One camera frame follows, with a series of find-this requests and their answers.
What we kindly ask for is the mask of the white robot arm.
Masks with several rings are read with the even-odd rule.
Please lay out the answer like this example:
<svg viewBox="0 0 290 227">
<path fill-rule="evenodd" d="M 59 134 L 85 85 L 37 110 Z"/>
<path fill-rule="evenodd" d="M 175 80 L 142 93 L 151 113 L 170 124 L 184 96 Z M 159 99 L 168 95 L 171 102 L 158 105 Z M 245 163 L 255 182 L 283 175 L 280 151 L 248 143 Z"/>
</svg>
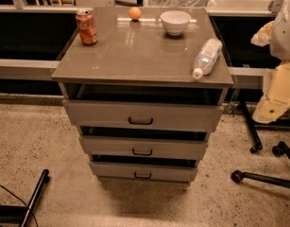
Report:
<svg viewBox="0 0 290 227">
<path fill-rule="evenodd" d="M 274 21 L 262 26 L 250 42 L 270 47 L 270 54 L 281 63 L 273 70 L 267 69 L 263 78 L 263 96 L 252 116 L 259 123 L 276 121 L 290 108 L 290 0 Z"/>
</svg>

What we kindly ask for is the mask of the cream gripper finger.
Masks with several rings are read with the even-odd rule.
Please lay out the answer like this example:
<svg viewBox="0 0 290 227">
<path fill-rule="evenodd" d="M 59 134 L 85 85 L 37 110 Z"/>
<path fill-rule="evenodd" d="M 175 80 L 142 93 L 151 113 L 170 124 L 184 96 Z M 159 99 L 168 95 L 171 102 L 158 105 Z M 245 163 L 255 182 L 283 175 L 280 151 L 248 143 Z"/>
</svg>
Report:
<svg viewBox="0 0 290 227">
<path fill-rule="evenodd" d="M 269 124 L 290 108 L 290 62 L 282 62 L 275 69 L 266 69 L 263 77 L 263 96 L 252 119 Z"/>
<path fill-rule="evenodd" d="M 251 38 L 250 42 L 257 46 L 266 46 L 271 42 L 271 31 L 274 22 L 268 22 L 262 26 Z"/>
</svg>

